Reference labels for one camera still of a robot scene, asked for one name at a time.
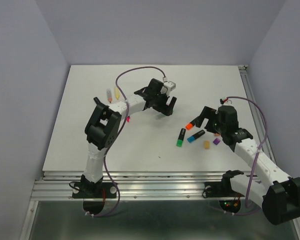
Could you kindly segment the purple highlighter cap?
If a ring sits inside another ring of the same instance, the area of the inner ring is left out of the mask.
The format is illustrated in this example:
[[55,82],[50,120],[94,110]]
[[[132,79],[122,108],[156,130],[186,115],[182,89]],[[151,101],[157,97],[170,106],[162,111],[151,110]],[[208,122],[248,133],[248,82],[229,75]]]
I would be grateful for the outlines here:
[[219,138],[215,138],[215,139],[213,140],[213,144],[216,145],[216,146],[217,146],[220,142],[221,142],[221,140],[220,140]]

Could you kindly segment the gold highlighter cap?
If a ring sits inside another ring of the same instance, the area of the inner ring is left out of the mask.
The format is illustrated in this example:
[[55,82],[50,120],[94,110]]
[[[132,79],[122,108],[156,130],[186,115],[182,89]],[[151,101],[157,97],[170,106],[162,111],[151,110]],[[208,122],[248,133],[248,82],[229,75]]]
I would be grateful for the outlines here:
[[210,142],[208,140],[205,140],[203,146],[206,150],[210,149]]

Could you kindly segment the blue black highlighter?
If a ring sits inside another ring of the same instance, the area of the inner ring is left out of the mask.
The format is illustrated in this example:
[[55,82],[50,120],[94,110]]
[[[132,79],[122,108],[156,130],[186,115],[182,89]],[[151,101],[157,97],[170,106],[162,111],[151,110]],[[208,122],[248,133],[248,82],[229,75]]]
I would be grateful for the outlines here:
[[195,140],[197,140],[198,138],[202,137],[206,132],[202,129],[198,132],[196,132],[195,134],[191,135],[190,137],[187,138],[187,141],[189,143],[194,142]]

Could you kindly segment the yellow pastel highlighter body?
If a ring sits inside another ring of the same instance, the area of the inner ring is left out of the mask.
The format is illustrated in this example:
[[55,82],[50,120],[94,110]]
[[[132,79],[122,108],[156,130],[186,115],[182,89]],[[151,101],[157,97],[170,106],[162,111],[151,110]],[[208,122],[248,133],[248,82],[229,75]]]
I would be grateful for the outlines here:
[[114,95],[117,100],[119,100],[121,97],[121,92],[117,86],[114,87]]

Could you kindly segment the peach pastel highlighter body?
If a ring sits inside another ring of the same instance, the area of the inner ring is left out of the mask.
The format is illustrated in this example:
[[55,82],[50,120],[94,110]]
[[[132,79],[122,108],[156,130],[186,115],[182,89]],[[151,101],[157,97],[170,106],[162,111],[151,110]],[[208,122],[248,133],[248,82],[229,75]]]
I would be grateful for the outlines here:
[[111,104],[113,101],[113,95],[112,95],[112,90],[110,88],[106,89],[106,97],[108,102]]

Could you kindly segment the purple black highlighter body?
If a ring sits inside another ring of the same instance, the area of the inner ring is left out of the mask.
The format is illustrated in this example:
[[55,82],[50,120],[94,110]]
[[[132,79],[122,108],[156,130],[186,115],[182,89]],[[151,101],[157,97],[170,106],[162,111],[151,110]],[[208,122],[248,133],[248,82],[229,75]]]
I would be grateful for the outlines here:
[[95,102],[96,104],[100,104],[100,103],[101,103],[101,101],[99,100],[98,97],[94,97],[93,100],[94,100],[94,102]]

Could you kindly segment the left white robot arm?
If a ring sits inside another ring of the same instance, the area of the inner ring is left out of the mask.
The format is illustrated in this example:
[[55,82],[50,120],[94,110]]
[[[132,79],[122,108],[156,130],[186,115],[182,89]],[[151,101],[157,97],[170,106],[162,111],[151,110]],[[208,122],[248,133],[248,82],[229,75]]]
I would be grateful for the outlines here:
[[149,108],[165,116],[172,115],[177,98],[173,97],[170,103],[167,101],[175,88],[176,84],[172,81],[161,82],[153,78],[148,86],[135,91],[124,101],[110,105],[101,102],[96,104],[84,129],[88,142],[88,157],[80,178],[79,190],[90,197],[101,193],[104,157],[119,135],[121,121]]

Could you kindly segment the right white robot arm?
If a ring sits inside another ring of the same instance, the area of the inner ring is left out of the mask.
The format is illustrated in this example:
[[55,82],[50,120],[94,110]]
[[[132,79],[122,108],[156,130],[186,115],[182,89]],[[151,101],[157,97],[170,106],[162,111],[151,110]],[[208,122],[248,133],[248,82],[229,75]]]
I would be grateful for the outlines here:
[[260,183],[240,170],[228,170],[221,181],[206,182],[202,195],[225,198],[241,194],[258,205],[273,225],[299,218],[300,177],[291,177],[258,148],[252,134],[239,126],[236,109],[230,105],[218,109],[205,106],[195,119],[195,126],[200,127],[204,120],[207,120],[205,129],[220,134],[222,141],[251,168],[251,174]]

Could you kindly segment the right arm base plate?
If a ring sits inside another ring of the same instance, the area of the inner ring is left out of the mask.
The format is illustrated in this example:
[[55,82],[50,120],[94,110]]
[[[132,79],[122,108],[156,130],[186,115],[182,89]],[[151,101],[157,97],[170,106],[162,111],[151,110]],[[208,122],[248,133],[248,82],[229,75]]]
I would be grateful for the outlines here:
[[221,181],[206,181],[202,192],[203,198],[234,198],[241,194],[225,186]]

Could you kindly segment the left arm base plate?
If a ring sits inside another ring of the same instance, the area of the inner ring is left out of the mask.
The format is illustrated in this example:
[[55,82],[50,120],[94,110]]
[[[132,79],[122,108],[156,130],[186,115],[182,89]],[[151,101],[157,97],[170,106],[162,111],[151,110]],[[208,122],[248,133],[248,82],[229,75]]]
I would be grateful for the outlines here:
[[118,192],[112,182],[71,181],[69,187],[72,189],[72,198],[74,199],[115,199]]

